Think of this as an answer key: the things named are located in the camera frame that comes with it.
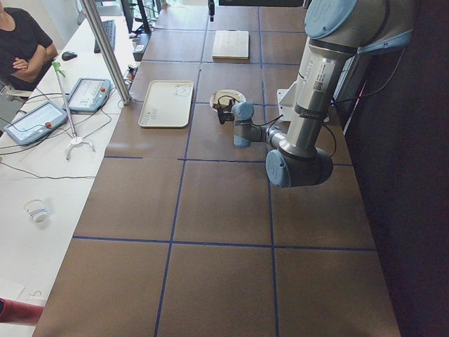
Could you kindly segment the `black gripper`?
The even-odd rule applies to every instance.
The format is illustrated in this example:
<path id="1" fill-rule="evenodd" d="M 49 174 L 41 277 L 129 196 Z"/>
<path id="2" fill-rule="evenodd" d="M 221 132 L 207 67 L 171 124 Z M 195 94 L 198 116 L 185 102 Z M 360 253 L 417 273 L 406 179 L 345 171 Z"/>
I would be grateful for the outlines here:
<path id="1" fill-rule="evenodd" d="M 234 115 L 232 113 L 232 108 L 234 106 L 234 98 L 227 97 L 228 102 L 222 103 L 220 100 L 222 97 L 217 99 L 217 116 L 220 124 L 224 124 L 227 121 L 233 121 Z"/>

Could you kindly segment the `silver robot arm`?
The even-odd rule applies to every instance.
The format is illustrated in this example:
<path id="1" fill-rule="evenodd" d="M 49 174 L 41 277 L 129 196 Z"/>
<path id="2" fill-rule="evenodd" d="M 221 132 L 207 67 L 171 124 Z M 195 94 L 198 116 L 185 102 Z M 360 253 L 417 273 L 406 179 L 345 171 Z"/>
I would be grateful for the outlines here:
<path id="1" fill-rule="evenodd" d="M 221 124 L 234 125 L 234 145 L 266 142 L 265 166 L 277 187 L 319 185 L 333 172 L 331 156 L 315 146 L 344 64 L 356 54 L 382 54 L 410 43 L 415 1 L 313 1 L 305 15 L 307 45 L 297 80 L 287 133 L 253 123 L 253 105 L 230 98 L 218 102 Z"/>

